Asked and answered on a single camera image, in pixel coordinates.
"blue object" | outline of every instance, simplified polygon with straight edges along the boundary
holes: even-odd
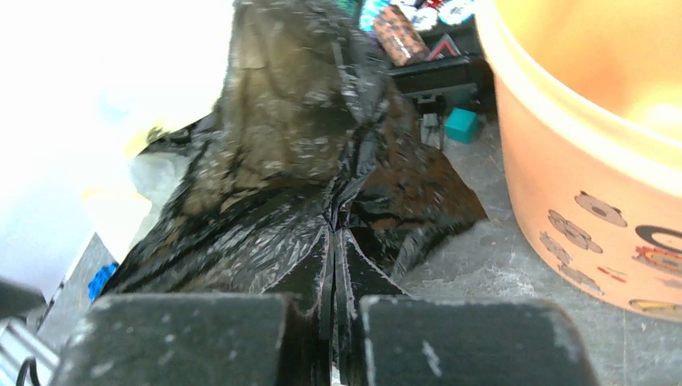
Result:
[[[479,120],[476,113],[468,110],[454,109],[445,124],[448,138],[462,143],[470,143],[479,131]]]
[[[379,13],[391,5],[391,0],[366,0],[360,10],[359,28],[365,32],[374,31],[374,19]]]
[[[113,262],[109,265],[105,265],[104,267],[100,268],[99,271],[97,271],[95,277],[88,283],[88,298],[90,298],[90,300],[95,300],[97,295],[99,295],[102,289],[105,287],[105,284],[111,275],[116,272],[117,268],[118,263]]]

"green object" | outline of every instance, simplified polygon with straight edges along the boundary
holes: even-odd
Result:
[[[479,120],[476,113],[454,109],[446,121],[445,129],[448,138],[457,142],[470,143],[479,131]]]
[[[348,16],[355,16],[355,12],[357,11],[358,4],[357,2],[354,2],[353,0],[336,0],[336,5],[341,8],[343,12],[346,12]]]

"black wire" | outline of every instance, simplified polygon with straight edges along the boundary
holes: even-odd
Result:
[[[26,385],[26,375],[29,375],[33,386],[41,386],[40,380],[38,379],[38,364],[33,357],[23,361],[22,366],[19,368],[19,374],[17,375],[16,386]]]

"crumpled plastic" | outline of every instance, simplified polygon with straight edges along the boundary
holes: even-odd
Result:
[[[237,2],[187,173],[101,295],[260,293],[341,229],[395,278],[485,220],[387,69],[331,1]]]

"orange container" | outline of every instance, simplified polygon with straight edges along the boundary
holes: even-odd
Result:
[[[522,232],[588,294],[682,322],[682,2],[476,7]]]

